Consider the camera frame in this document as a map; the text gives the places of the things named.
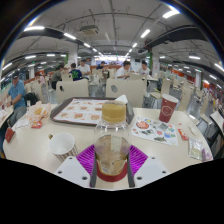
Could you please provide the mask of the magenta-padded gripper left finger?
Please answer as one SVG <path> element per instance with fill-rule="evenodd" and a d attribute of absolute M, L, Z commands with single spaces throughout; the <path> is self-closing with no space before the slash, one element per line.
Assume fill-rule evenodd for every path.
<path fill-rule="evenodd" d="M 95 187 L 97 168 L 94 146 L 89 146 L 77 156 L 68 156 L 55 175 L 84 188 Z"/>

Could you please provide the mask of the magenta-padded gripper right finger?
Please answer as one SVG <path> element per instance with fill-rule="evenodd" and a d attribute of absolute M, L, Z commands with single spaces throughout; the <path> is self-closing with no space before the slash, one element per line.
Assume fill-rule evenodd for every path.
<path fill-rule="evenodd" d="M 170 172 L 155 156 L 147 156 L 135 146 L 130 148 L 127 175 L 130 188 L 140 188 L 157 181 Z"/>

